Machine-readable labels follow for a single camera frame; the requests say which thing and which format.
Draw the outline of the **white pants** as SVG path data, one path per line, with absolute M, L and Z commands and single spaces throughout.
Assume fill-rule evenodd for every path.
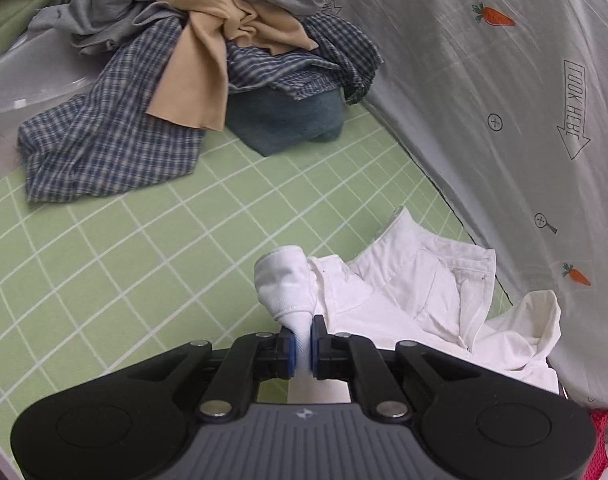
M 491 318 L 494 250 L 440 237 L 398 208 L 354 260 L 309 257 L 282 246 L 254 266 L 258 301 L 295 336 L 291 403 L 346 403 L 345 382 L 313 376 L 313 317 L 329 333 L 369 338 L 392 350 L 418 341 L 532 386 L 558 392 L 547 358 L 561 337 L 561 309 L 550 290 L 529 292 Z

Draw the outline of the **clear plastic zipper bag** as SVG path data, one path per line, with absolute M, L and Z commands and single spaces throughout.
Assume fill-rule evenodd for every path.
M 109 60 L 108 54 L 80 54 L 57 30 L 24 36 L 0 58 L 0 114 L 86 88 Z

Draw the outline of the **blue denim garment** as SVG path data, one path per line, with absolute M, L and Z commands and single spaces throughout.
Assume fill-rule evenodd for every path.
M 343 125 L 344 102 L 339 89 L 296 100 L 264 87 L 228 98 L 226 127 L 264 157 L 304 142 L 334 141 Z

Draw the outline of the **blue plaid shirt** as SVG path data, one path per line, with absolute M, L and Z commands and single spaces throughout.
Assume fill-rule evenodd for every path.
M 344 108 L 359 103 L 383 63 L 376 45 L 338 16 L 318 13 L 303 26 L 317 49 L 271 55 L 227 41 L 229 96 L 268 87 L 302 100 L 339 89 Z M 20 125 L 28 202 L 71 203 L 193 173 L 204 130 L 144 111 L 179 34 L 178 18 L 164 18 L 120 47 L 88 92 Z

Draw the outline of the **beige cloth garment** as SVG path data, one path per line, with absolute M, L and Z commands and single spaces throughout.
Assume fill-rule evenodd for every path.
M 188 13 L 147 114 L 187 128 L 223 130 L 228 100 L 226 42 L 271 55 L 318 44 L 274 4 L 246 0 L 158 0 Z

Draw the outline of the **red waffle cloth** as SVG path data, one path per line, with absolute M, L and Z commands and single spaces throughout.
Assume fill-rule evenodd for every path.
M 590 419 L 596 431 L 596 445 L 582 480 L 600 480 L 608 469 L 608 453 L 606 432 L 608 428 L 608 410 L 593 410 Z

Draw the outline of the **grey printed sheet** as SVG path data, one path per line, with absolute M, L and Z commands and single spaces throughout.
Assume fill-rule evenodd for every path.
M 380 48 L 369 101 L 493 248 L 553 290 L 551 363 L 608 407 L 608 0 L 326 0 Z

